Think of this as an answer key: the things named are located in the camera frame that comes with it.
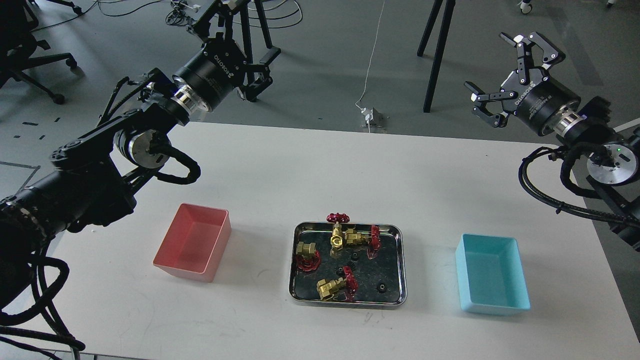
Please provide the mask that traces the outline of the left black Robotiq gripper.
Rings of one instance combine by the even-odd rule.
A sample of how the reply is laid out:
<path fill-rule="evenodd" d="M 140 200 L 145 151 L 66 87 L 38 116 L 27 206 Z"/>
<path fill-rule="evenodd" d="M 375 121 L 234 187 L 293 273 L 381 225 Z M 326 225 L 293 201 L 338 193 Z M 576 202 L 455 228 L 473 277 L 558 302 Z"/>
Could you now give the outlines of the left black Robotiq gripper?
<path fill-rule="evenodd" d="M 173 75 L 176 83 L 187 85 L 199 98 L 201 109 L 213 111 L 234 88 L 244 101 L 256 102 L 273 82 L 270 65 L 281 54 L 271 47 L 258 63 L 245 64 L 246 57 L 233 40 L 233 19 L 241 17 L 242 43 L 250 46 L 249 0 L 215 0 L 189 24 L 189 33 L 198 37 L 202 48 Z M 210 37 L 213 18 L 221 21 L 222 39 Z"/>

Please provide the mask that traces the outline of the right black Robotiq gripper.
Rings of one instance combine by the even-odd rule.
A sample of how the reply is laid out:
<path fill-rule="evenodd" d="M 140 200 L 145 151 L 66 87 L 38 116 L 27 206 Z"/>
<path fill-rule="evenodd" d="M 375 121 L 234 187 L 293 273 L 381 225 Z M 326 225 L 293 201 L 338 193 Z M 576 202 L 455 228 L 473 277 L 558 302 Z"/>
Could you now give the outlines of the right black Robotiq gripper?
<path fill-rule="evenodd" d="M 553 126 L 548 123 L 561 107 L 576 110 L 581 102 L 580 96 L 549 74 L 549 69 L 561 63 L 566 54 L 536 31 L 528 36 L 511 37 L 505 32 L 499 36 L 516 48 L 518 66 L 503 82 L 503 91 L 485 93 L 475 83 L 464 82 L 471 91 L 471 112 L 492 128 L 504 128 L 508 114 L 513 114 L 538 136 L 546 136 L 553 132 Z M 535 64 L 535 47 L 542 51 L 541 65 Z M 489 103 L 499 101 L 503 101 L 503 112 L 493 113 L 487 109 Z"/>

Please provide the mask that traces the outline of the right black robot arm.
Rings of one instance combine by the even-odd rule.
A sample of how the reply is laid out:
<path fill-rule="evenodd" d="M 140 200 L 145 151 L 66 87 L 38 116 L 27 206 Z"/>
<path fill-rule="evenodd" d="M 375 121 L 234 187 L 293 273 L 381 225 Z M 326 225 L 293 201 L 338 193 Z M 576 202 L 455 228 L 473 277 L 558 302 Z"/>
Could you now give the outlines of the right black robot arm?
<path fill-rule="evenodd" d="M 617 187 L 639 180 L 639 130 L 625 138 L 611 128 L 610 102 L 601 96 L 580 106 L 581 98 L 550 75 L 565 54 L 544 35 L 501 33 L 500 37 L 516 49 L 518 66 L 497 92 L 465 83 L 471 91 L 473 114 L 494 128 L 505 127 L 509 117 L 515 116 L 540 137 L 555 134 L 561 146 L 543 146 L 523 158 L 518 170 L 521 186 L 558 214 L 607 223 L 611 232 L 638 251 L 639 199 L 627 200 Z M 535 187 L 528 167 L 544 155 L 562 161 L 559 177 L 565 189 L 582 198 L 602 200 L 610 211 L 571 205 Z"/>

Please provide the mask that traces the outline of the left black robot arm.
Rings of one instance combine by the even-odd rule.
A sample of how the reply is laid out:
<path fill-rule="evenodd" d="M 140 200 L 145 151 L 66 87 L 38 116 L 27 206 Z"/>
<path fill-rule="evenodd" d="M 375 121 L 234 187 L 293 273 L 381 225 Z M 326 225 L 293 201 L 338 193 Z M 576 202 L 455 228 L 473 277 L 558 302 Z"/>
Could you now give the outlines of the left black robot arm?
<path fill-rule="evenodd" d="M 265 8 L 254 2 L 267 52 L 254 63 L 249 1 L 215 0 L 188 31 L 201 48 L 167 77 L 151 69 L 143 80 L 117 82 L 96 127 L 51 153 L 54 171 L 1 201 L 1 307 L 30 289 L 34 304 L 1 313 L 1 341 L 57 356 L 13 337 L 67 346 L 74 359 L 85 344 L 62 321 L 53 300 L 70 274 L 68 264 L 47 255 L 62 231 L 108 226 L 134 212 L 135 194 L 149 180 L 189 185 L 201 167 L 170 143 L 198 109 L 212 112 L 237 89 L 254 102 L 273 82 L 270 65 L 281 54 L 269 32 Z"/>

